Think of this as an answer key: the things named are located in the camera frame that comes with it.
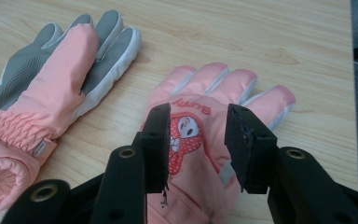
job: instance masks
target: cartoon character print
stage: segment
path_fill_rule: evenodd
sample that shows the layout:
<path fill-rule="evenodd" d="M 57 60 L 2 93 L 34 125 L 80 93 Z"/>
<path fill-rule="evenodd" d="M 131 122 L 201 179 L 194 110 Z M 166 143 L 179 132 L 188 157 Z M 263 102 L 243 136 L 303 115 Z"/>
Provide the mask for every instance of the cartoon character print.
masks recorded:
<path fill-rule="evenodd" d="M 179 172 L 186 153 L 201 146 L 202 136 L 196 120 L 190 116 L 171 120 L 171 148 L 169 157 L 169 172 L 175 175 Z"/>

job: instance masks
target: wooden table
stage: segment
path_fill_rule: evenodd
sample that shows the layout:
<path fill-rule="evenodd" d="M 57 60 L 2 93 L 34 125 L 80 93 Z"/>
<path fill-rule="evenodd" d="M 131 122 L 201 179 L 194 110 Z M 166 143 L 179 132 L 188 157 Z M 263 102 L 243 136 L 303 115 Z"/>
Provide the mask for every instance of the wooden table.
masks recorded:
<path fill-rule="evenodd" d="M 62 29 L 109 9 L 138 28 L 143 45 L 101 104 L 58 140 L 37 181 L 75 187 L 104 172 L 129 145 L 151 91 L 180 64 L 224 62 L 259 76 L 256 91 L 283 84 L 297 104 L 275 130 L 279 146 L 306 149 L 340 184 L 358 189 L 350 1 L 0 1 L 0 73 L 45 24 Z M 0 219 L 5 211 L 0 212 Z M 239 196 L 225 223 L 270 223 L 266 196 Z"/>

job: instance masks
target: pink and gray glove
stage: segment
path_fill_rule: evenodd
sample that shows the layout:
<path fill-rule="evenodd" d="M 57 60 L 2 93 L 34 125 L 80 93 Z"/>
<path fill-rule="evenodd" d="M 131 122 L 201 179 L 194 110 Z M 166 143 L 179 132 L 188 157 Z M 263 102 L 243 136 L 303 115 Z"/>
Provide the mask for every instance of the pink and gray glove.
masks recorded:
<path fill-rule="evenodd" d="M 89 15 L 64 34 L 50 23 L 9 59 L 0 79 L 0 210 L 34 183 L 54 140 L 100 103 L 140 46 L 140 33 L 122 30 L 112 10 L 95 29 Z"/>
<path fill-rule="evenodd" d="M 248 99 L 256 74 L 223 63 L 174 68 L 153 91 L 146 111 L 171 103 L 167 198 L 149 194 L 149 223 L 217 223 L 230 211 L 240 185 L 225 146 L 228 104 L 251 109 L 270 129 L 289 112 L 294 95 L 275 86 Z"/>

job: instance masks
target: wood grain surface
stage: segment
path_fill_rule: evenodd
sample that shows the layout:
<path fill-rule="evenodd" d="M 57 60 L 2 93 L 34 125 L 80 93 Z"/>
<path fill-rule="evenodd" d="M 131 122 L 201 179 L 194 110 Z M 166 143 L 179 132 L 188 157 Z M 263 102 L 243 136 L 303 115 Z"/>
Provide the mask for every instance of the wood grain surface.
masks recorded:
<path fill-rule="evenodd" d="M 338 183 L 358 189 L 350 6 L 333 0 L 0 0 L 0 74 L 50 21 L 65 30 L 80 14 L 96 23 L 116 9 L 143 36 L 129 70 L 58 139 L 36 181 L 58 178 L 75 187 L 101 174 L 110 152 L 131 143 L 147 98 L 175 66 L 222 62 L 256 72 L 254 93 L 288 87 L 297 103 L 274 131 L 279 147 L 307 150 Z M 266 198 L 241 194 L 225 223 L 271 223 Z"/>

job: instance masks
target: pink fabric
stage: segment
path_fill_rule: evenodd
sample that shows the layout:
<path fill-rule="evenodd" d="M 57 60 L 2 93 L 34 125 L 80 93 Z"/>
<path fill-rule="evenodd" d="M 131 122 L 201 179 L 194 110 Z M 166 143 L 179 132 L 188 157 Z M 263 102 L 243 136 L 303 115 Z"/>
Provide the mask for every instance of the pink fabric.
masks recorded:
<path fill-rule="evenodd" d="M 72 28 L 7 111 L 0 111 L 0 210 L 33 184 L 85 96 L 80 88 L 98 48 L 90 24 Z"/>
<path fill-rule="evenodd" d="M 153 91 L 146 111 L 171 103 L 170 190 L 168 205 L 161 203 L 162 194 L 148 195 L 149 223 L 218 223 L 229 213 L 240 185 L 233 171 L 223 177 L 230 163 L 224 144 L 227 105 L 245 103 L 255 80 L 252 71 L 229 72 L 224 63 L 200 70 L 182 65 Z M 294 102 L 293 94 L 278 86 L 245 104 L 269 123 Z"/>

